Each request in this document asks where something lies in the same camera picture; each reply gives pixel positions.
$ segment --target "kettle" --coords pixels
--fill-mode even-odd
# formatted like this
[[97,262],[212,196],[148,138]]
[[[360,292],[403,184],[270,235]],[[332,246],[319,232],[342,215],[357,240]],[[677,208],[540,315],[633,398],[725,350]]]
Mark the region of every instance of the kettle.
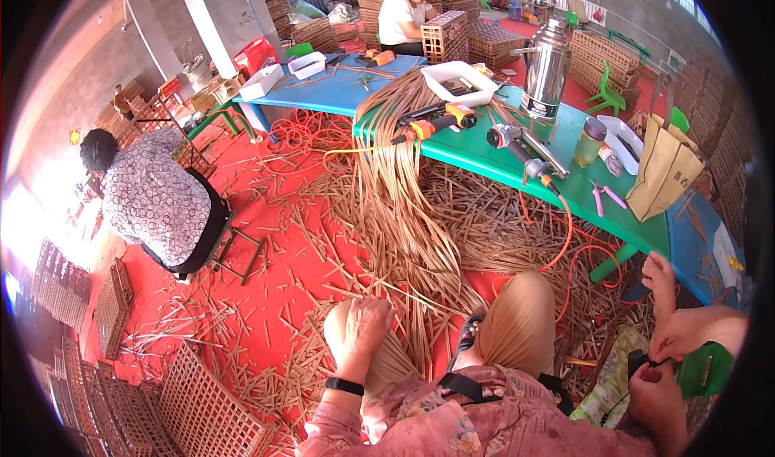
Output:
[[525,54],[522,108],[530,117],[552,121],[557,117],[570,67],[570,44],[559,21],[552,18],[530,39],[528,48],[511,50],[511,56]]

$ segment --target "pink pruning shears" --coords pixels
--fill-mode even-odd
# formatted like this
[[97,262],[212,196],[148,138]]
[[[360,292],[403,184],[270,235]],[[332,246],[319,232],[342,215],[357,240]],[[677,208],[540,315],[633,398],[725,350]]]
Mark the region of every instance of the pink pruning shears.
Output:
[[597,204],[597,216],[600,218],[603,218],[603,203],[600,201],[600,193],[606,192],[608,193],[608,196],[611,197],[612,200],[614,200],[616,203],[619,204],[620,207],[627,209],[627,205],[624,201],[622,201],[619,197],[614,194],[614,192],[609,187],[602,186],[599,182],[594,180],[589,180],[592,184],[595,185],[594,188],[592,188],[592,194],[595,195],[595,202]]

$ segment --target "beige pants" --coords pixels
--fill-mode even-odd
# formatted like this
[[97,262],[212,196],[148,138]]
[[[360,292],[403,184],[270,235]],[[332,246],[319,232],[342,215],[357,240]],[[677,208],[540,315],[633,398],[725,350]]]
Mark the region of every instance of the beige pants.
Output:
[[[347,314],[352,300],[337,304],[323,323],[323,334],[336,362],[341,358]],[[484,316],[473,347],[461,352],[455,369],[471,365],[498,364],[517,368],[534,378],[551,374],[554,360],[554,296],[540,274],[518,274],[503,286]],[[392,331],[371,359],[365,404],[387,386],[417,370]]]

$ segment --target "white plastic container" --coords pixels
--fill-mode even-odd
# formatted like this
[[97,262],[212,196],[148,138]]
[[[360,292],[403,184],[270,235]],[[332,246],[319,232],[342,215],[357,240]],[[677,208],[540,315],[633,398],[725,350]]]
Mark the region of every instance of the white plastic container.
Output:
[[264,67],[239,87],[243,101],[250,102],[269,94],[274,84],[283,76],[283,67],[279,63]]
[[638,136],[632,129],[620,118],[612,117],[610,115],[598,115],[597,120],[605,124],[608,129],[608,133],[605,136],[605,143],[611,148],[619,161],[625,167],[628,173],[633,176],[638,174],[638,162],[634,160],[633,155],[629,153],[624,144],[619,142],[616,134],[628,142],[632,147],[635,154],[638,157],[643,155],[643,141],[638,139]]
[[325,70],[325,55],[312,52],[301,58],[288,62],[288,71],[299,80],[304,80]]
[[[430,65],[420,69],[425,76],[425,83],[433,91],[433,94],[439,96],[442,101],[460,102],[466,107],[475,108],[490,103],[498,86],[487,78],[484,74],[478,72],[474,67],[465,62],[456,60],[454,62],[440,63]],[[445,80],[454,80],[463,77],[469,84],[476,87],[479,91],[461,96],[454,96],[447,89],[441,86]]]

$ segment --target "red bag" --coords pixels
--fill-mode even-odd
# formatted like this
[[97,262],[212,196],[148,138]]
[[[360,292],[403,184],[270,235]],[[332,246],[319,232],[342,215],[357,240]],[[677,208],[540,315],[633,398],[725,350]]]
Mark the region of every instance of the red bag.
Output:
[[248,43],[237,55],[234,55],[232,60],[238,70],[247,69],[250,76],[255,75],[264,67],[279,63],[274,48],[269,40],[263,36]]

